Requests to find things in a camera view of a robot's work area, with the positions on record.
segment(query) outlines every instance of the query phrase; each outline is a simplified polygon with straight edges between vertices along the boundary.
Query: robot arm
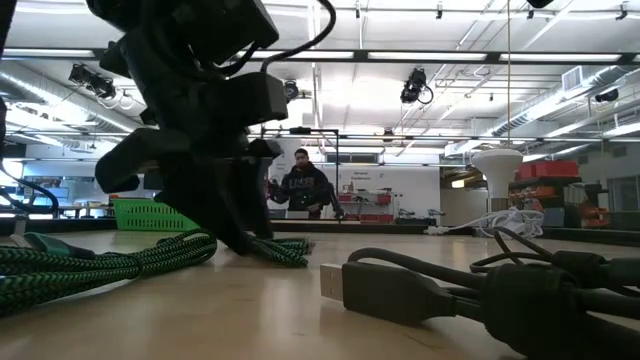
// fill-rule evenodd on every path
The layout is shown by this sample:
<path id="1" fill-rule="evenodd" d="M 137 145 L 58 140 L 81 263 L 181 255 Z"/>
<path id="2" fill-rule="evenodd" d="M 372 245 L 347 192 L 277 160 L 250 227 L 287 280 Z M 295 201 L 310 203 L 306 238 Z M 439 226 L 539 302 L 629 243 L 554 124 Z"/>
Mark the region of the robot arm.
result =
<path id="1" fill-rule="evenodd" d="M 278 32 L 259 0 L 87 0 L 91 11 L 124 36 L 100 61 L 132 78 L 158 130 L 133 131 L 96 165 L 102 190 L 135 189 L 137 173 L 155 167 L 163 177 L 158 200 L 175 208 L 239 254 L 250 236 L 271 238 L 262 181 L 281 150 L 271 141 L 247 139 L 247 127 L 287 117 L 282 82 L 267 66 L 320 42 L 268 58 L 261 72 L 238 72 Z M 244 48 L 234 64 L 222 66 Z"/>

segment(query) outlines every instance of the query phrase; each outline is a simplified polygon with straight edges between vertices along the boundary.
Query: table surface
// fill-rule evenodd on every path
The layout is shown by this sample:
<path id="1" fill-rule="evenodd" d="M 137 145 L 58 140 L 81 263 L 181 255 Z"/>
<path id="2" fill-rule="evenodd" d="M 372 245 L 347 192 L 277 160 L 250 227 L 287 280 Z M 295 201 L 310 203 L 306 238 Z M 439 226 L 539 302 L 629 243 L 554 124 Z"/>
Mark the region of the table surface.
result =
<path id="1" fill-rule="evenodd" d="M 163 233 L 63 234 L 95 251 L 133 252 Z M 521 359 L 464 318 L 410 328 L 344 310 L 320 296 L 319 266 L 375 246 L 465 270 L 500 252 L 491 239 L 420 235 L 310 234 L 308 269 L 282 269 L 221 247 L 207 263 L 121 282 L 0 319 L 1 359 Z M 561 241 L 539 243 L 606 257 L 640 249 Z M 517 244 L 514 249 L 522 250 Z M 635 322 L 630 326 L 638 327 Z"/>

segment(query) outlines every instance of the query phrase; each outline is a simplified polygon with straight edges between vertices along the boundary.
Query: ceiling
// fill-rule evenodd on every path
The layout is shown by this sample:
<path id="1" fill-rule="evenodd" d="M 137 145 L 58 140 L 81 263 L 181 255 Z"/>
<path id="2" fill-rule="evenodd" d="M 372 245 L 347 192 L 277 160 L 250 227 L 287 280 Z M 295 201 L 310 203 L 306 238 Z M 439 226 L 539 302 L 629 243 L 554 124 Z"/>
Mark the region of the ceiling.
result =
<path id="1" fill-rule="evenodd" d="M 272 48 L 297 46 L 309 39 L 310 18 L 324 27 L 326 12 L 311 0 L 265 0 L 267 10 L 280 31 Z M 621 1 L 556 0 L 533 18 L 524 0 L 511 0 L 510 29 L 504 17 L 507 1 L 480 0 L 333 0 L 338 19 L 333 32 L 319 49 L 403 49 L 476 51 L 571 51 L 636 52 L 640 24 L 640 1 L 624 1 L 627 18 L 617 21 Z M 360 4 L 363 16 L 356 18 Z M 9 33 L 10 47 L 103 48 L 121 33 L 84 9 L 82 0 L 21 0 Z M 442 19 L 435 10 L 442 5 Z M 135 103 L 130 109 L 113 111 L 139 121 L 144 100 L 135 84 L 100 70 L 97 62 L 67 60 L 22 60 L 20 65 L 62 86 L 74 63 L 115 78 Z M 257 71 L 249 63 L 243 72 Z M 480 135 L 486 124 L 515 111 L 524 102 L 561 82 L 561 75 L 574 66 L 536 65 L 420 65 L 433 78 L 434 101 L 421 109 L 402 105 L 403 83 L 418 64 L 319 63 L 321 91 L 318 94 L 325 128 L 359 133 L 381 133 L 391 127 L 396 133 Z M 312 89 L 310 63 L 275 63 L 270 73 L 283 80 L 296 80 L 302 89 Z M 635 99 L 635 84 L 624 87 L 624 96 Z M 596 104 L 594 107 L 606 106 Z M 586 115 L 586 101 L 578 100 L 545 115 L 530 126 L 527 136 L 542 136 Z M 313 116 L 304 125 L 313 126 Z"/>

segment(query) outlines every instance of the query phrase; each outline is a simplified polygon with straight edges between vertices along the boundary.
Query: duct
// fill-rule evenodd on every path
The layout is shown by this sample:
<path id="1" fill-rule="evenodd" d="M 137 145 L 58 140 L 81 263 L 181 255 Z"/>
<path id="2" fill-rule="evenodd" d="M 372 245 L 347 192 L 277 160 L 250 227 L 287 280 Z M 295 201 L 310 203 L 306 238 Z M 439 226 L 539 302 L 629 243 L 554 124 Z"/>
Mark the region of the duct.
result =
<path id="1" fill-rule="evenodd" d="M 495 126 L 482 136 L 502 136 L 509 130 L 513 130 L 522 125 L 535 121 L 545 115 L 569 105 L 570 101 L 582 96 L 596 95 L 604 90 L 613 90 L 624 85 L 622 79 L 634 73 L 636 66 L 609 66 L 601 68 L 597 66 L 582 67 L 582 81 L 578 91 L 565 92 L 563 84 L 558 84 L 549 91 L 536 96 L 524 103 L 508 121 L 508 114 L 505 114 L 495 121 Z M 481 141 L 466 141 L 447 146 L 446 155 L 467 152 L 478 145 Z"/>
<path id="2" fill-rule="evenodd" d="M 19 89 L 31 102 L 46 104 L 64 113 L 60 118 L 68 121 L 93 120 L 96 127 L 110 129 L 110 132 L 115 129 L 115 132 L 131 132 L 142 127 L 142 124 L 108 110 L 81 94 L 73 93 L 15 61 L 3 61 L 0 65 L 0 86 L 7 83 Z"/>

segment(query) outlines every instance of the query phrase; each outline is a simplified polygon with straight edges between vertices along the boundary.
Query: usb connector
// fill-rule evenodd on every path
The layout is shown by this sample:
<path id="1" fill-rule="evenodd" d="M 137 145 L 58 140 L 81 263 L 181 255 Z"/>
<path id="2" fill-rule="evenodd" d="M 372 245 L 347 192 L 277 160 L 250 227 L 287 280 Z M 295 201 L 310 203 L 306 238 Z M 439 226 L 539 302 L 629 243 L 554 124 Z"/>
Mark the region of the usb connector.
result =
<path id="1" fill-rule="evenodd" d="M 403 325 L 456 315 L 456 299 L 435 281 L 404 268 L 348 262 L 320 267 L 321 294 L 348 310 Z"/>

